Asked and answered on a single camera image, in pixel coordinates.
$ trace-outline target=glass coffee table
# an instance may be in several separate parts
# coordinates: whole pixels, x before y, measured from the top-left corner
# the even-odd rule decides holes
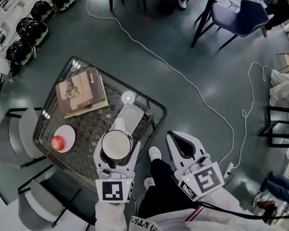
[[[144,112],[144,116],[132,134],[134,145],[138,141],[141,142],[137,162],[148,150],[150,143],[164,122],[167,108],[124,80],[96,67],[102,76],[109,106],[64,119],[64,116],[59,111],[55,85],[85,71],[88,67],[96,66],[86,63],[76,56],[67,62],[48,95],[34,131],[33,142],[68,176],[93,193],[96,193],[95,180],[98,175],[93,160],[94,150],[98,141],[105,132],[109,131],[124,106],[121,100],[122,94],[126,91],[133,92],[136,98],[133,105]],[[52,148],[53,135],[62,125],[70,125],[76,134],[73,147],[66,153],[59,153]]]

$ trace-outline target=book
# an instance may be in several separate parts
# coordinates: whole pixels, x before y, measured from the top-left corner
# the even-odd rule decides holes
[[[62,115],[105,100],[99,76],[96,68],[89,68],[56,85],[56,94]]]
[[[85,113],[90,112],[90,111],[98,110],[98,109],[107,107],[109,105],[107,97],[106,97],[106,92],[105,92],[105,88],[104,88],[104,84],[103,84],[103,79],[102,79],[101,76],[100,76],[100,80],[101,80],[101,84],[102,84],[102,88],[103,88],[103,93],[105,95],[105,100],[102,100],[102,101],[100,101],[98,103],[89,105],[88,107],[82,108],[80,110],[76,110],[76,111],[74,111],[72,113],[69,113],[69,114],[64,116],[65,119],[72,118],[74,116],[79,116],[79,115],[85,114]]]

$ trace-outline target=white cloth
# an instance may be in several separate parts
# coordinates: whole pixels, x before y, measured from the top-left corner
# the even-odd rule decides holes
[[[203,197],[201,201],[220,208],[240,213],[247,213],[238,200],[224,188]],[[98,202],[96,211],[96,231],[126,231],[126,221],[123,214],[124,204],[110,205]],[[132,217],[129,231],[280,231],[280,228],[270,227],[261,220],[248,220],[227,213],[203,209],[193,221],[185,221],[192,209],[164,213],[148,219]]]
[[[270,89],[271,105],[274,106],[277,101],[289,97],[289,74],[281,74],[272,70],[271,84],[274,86]]]

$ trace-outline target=black stool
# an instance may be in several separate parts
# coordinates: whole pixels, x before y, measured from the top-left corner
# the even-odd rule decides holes
[[[170,15],[174,12],[178,0],[159,0],[159,11],[162,14]]]
[[[289,148],[289,144],[273,144],[273,138],[287,138],[287,139],[289,139],[289,134],[273,133],[273,127],[275,127],[278,123],[289,124],[289,121],[281,121],[281,120],[272,121],[271,120],[271,110],[289,113],[289,108],[267,106],[266,110],[267,110],[267,116],[268,116],[268,118],[267,118],[268,125],[266,126],[265,129],[263,129],[258,134],[258,136],[268,137],[270,147]]]

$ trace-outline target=white sneaker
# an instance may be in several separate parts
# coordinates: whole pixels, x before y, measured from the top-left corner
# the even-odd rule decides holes
[[[144,180],[144,187],[146,188],[146,190],[148,191],[149,187],[151,186],[155,186],[154,180],[152,177],[147,177]]]
[[[181,1],[178,0],[179,6],[181,7],[181,9],[186,9],[186,2],[185,1]]]
[[[261,193],[258,193],[256,197],[254,198],[254,201],[252,202],[252,206],[256,207],[257,203],[260,202],[262,198],[263,198],[263,195]]]
[[[160,152],[160,150],[155,147],[155,146],[152,146],[150,149],[149,149],[149,156],[150,156],[150,159],[151,161],[153,161],[154,159],[162,159],[162,153]]]

